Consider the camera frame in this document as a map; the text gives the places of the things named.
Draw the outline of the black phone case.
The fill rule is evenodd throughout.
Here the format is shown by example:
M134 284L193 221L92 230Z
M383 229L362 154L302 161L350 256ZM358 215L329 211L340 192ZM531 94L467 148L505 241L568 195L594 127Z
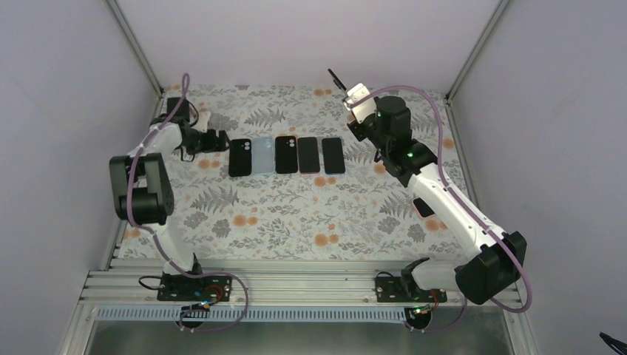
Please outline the black phone case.
M294 136L275 138L275 169L277 174L293 174L298 172L298 153Z

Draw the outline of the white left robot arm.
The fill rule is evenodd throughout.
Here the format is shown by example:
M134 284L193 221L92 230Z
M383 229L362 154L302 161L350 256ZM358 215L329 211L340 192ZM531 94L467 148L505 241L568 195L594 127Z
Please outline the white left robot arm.
M151 120L141 142L126 155L109 160L116 215L149 234L163 261L163 273L180 275L176 289L189 300L204 293L206 279L196 255L170 220L175 197L166 160L176 150L192 157L228 150L227 132L210 128L210 117L183 97L170 98L166 112Z

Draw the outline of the light blue case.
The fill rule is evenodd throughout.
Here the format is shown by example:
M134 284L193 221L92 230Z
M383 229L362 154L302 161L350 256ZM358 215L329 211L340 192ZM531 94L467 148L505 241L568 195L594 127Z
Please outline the light blue case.
M274 142L271 137L255 138L251 142L252 172L255 175L273 174Z

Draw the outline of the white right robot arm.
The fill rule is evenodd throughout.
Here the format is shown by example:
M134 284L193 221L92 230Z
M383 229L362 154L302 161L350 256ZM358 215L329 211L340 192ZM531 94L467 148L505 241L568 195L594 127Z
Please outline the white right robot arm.
M444 289L481 305L518 280L529 284L525 238L492 222L449 182L440 156L412 137L411 113L402 98L360 92L347 95L344 105L355 118L350 131L376 148L374 160L419 199L421 215L438 217L462 247L458 263L425 257L409 264L400 282L406 299L418 301L431 289Z

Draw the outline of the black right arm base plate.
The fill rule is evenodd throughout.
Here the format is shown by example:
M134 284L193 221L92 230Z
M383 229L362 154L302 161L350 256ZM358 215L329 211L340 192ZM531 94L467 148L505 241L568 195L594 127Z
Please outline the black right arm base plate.
M376 299L383 303L403 302L446 302L447 293L440 289L425 290L419 288L413 281L406 281L403 277L389 273L379 273L374 278Z

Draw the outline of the black phone without case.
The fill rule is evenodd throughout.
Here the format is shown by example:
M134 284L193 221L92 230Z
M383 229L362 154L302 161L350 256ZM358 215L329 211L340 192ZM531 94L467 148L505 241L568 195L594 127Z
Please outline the black phone without case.
M341 91L346 92L347 87L343 84L337 74L331 68L328 68L327 71L333 80L333 84Z

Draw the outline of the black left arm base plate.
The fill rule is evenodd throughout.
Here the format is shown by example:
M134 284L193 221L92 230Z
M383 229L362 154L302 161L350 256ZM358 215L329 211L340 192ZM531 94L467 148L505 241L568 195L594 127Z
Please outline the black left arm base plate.
M164 274L157 290L157 300L163 302L228 302L232 277L209 276L198 279L183 275Z

